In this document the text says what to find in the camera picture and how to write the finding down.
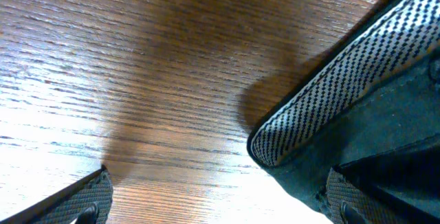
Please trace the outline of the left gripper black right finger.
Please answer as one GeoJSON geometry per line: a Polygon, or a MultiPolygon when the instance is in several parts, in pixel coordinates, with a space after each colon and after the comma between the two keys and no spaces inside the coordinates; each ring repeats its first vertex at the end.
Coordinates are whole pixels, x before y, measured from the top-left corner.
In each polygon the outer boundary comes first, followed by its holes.
{"type": "Polygon", "coordinates": [[[329,171],[326,191],[332,223],[433,222],[433,215],[375,186],[350,179],[337,168],[329,171]]]}

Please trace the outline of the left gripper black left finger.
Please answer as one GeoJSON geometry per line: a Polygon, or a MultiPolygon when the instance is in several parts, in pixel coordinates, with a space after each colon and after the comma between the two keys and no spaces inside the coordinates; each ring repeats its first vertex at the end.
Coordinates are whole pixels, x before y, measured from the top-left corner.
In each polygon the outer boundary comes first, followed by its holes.
{"type": "Polygon", "coordinates": [[[2,223],[107,222],[113,203],[109,171],[101,167],[81,180],[4,220],[2,223]]]}

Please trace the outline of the black shorts with patterned waistband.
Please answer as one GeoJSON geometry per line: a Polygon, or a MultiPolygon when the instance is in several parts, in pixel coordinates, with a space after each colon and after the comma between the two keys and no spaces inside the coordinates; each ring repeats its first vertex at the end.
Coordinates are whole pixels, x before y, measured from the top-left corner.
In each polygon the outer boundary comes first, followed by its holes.
{"type": "Polygon", "coordinates": [[[439,0],[390,0],[260,120],[247,151],[328,219],[337,168],[438,223],[439,0]]]}

